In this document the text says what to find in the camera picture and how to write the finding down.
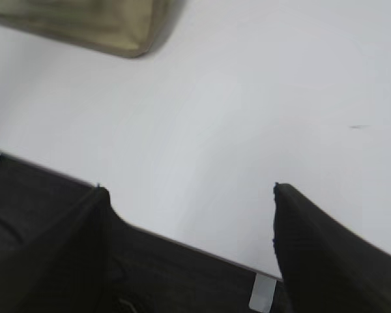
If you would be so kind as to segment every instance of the white surface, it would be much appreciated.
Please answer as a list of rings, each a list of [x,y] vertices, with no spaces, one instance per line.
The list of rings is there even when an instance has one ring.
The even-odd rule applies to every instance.
[[[391,0],[191,0],[136,60],[0,27],[0,149],[270,275],[276,181],[391,253]]]

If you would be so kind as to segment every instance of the white table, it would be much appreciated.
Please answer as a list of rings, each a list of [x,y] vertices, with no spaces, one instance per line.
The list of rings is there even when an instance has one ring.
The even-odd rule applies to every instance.
[[[391,253],[391,0],[191,0],[127,60],[0,26],[0,150],[280,277],[276,181]]]

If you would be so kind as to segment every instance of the blurry object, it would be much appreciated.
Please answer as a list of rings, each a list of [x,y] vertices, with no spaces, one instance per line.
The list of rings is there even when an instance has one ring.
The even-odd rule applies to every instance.
[[[0,22],[124,57],[150,48],[173,0],[0,0]]]

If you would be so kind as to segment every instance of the small mark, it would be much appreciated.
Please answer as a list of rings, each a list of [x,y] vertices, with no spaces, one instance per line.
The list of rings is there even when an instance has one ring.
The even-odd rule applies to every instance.
[[[349,126],[350,129],[364,129],[368,128],[370,125],[351,125]]]

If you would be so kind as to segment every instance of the metal bracket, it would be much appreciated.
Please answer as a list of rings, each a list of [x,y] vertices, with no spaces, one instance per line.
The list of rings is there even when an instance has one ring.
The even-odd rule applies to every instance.
[[[256,312],[269,313],[274,300],[275,285],[275,279],[256,274],[249,308]]]

